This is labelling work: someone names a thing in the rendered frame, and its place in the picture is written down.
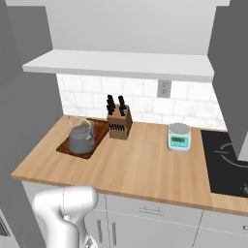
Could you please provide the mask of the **dark wooden tray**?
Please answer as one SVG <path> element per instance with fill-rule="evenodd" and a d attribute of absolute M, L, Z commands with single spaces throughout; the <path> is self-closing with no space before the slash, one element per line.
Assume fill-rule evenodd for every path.
<path fill-rule="evenodd" d="M 87 120 L 91 120 L 94 122 L 95 147 L 88 153 L 84 153 L 84 154 L 73 153 L 69 150 L 69 137 L 67 137 L 56 148 L 56 150 L 58 152 L 72 155 L 72 156 L 76 156 L 76 157 L 83 158 L 83 159 L 89 159 L 92 156 L 92 154 L 94 153 L 94 151 L 96 150 L 96 148 L 98 147 L 100 142 L 103 140 L 103 138 L 105 137 L 105 135 L 109 131 L 109 127 L 108 127 L 107 121 L 104 121 L 104 120 L 97 120 L 97 119 L 92 119 L 92 118 L 89 118 Z"/>

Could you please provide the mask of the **grey kettle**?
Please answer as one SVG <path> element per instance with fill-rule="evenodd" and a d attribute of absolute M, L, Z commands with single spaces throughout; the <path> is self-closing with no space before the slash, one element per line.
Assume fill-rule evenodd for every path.
<path fill-rule="evenodd" d="M 81 123 L 74 126 L 68 120 L 71 127 L 69 134 L 69 150 L 76 154 L 90 152 L 95 147 L 94 122 L 82 118 Z"/>

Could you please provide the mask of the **grey cabinet door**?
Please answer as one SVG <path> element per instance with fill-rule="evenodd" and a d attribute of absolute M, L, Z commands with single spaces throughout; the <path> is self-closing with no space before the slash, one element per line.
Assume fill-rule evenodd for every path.
<path fill-rule="evenodd" d="M 248 162 L 248 0 L 217 8 L 208 58 L 236 159 Z"/>

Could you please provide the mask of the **wooden knife block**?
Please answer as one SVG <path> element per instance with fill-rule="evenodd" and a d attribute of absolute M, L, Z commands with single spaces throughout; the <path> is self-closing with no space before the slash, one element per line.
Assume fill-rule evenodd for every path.
<path fill-rule="evenodd" d="M 120 111 L 119 106 L 116 106 L 115 111 L 112 115 L 108 115 L 107 120 L 111 139 L 126 140 L 129 137 L 133 125 L 129 106 L 126 106 L 123 111 Z"/>

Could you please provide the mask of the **white kitchen scale teal display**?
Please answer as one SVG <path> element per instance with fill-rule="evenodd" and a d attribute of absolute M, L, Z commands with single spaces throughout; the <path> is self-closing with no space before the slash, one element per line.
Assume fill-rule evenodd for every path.
<path fill-rule="evenodd" d="M 168 127 L 167 145 L 168 150 L 186 153 L 191 147 L 191 127 L 184 123 L 171 123 Z"/>

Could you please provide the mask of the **wide grey drawer front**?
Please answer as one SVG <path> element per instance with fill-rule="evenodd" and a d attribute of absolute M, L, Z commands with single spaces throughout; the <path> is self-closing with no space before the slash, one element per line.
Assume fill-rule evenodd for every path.
<path fill-rule="evenodd" d="M 186 226 L 197 227 L 202 217 L 200 209 L 178 206 L 154 201 L 143 201 L 118 196 L 106 195 L 108 211 L 123 213 L 137 217 L 167 221 Z M 164 211 L 164 216 L 139 212 L 140 207 L 159 209 Z"/>

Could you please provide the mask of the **grey tall unit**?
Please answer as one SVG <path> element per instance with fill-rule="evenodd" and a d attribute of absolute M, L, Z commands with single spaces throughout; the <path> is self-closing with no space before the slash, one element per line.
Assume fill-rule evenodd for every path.
<path fill-rule="evenodd" d="M 0 89 L 0 209 L 19 248 L 45 248 L 22 183 L 12 172 L 62 116 L 56 76 L 23 73 Z"/>

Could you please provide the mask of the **narrow grey cupboard door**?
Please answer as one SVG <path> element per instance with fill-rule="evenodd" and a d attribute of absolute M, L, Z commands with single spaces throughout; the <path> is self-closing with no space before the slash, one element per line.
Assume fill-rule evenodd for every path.
<path fill-rule="evenodd" d="M 97 229 L 97 220 L 102 222 L 103 243 L 100 243 Z M 94 238 L 98 244 L 98 248 L 109 248 L 109 230 L 107 213 L 104 210 L 93 210 L 85 217 L 85 226 L 89 234 Z"/>

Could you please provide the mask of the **black hob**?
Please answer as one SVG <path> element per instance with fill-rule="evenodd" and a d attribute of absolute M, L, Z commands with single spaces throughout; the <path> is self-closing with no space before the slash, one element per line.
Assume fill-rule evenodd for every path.
<path fill-rule="evenodd" d="M 210 190 L 248 198 L 248 162 L 238 161 L 227 132 L 201 130 Z"/>

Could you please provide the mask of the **wide grey cupboard door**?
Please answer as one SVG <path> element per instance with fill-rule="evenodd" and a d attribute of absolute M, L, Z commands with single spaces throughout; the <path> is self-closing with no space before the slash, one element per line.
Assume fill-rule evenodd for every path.
<path fill-rule="evenodd" d="M 116 222 L 113 246 L 111 223 Z M 108 213 L 111 248 L 193 248 L 197 227 L 114 212 Z"/>

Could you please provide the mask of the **grey wall outlet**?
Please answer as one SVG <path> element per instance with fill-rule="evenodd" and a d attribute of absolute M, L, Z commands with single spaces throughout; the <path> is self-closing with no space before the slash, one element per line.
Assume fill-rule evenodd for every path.
<path fill-rule="evenodd" d="M 169 98 L 171 96 L 171 81 L 170 80 L 159 80 L 158 81 L 158 98 Z"/>

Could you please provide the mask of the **white open wall cabinet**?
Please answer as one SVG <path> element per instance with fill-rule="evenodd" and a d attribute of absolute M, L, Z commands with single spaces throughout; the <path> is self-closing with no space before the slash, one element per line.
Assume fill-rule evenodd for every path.
<path fill-rule="evenodd" d="M 52 50 L 26 72 L 211 82 L 216 9 L 231 0 L 6 0 L 45 9 Z"/>

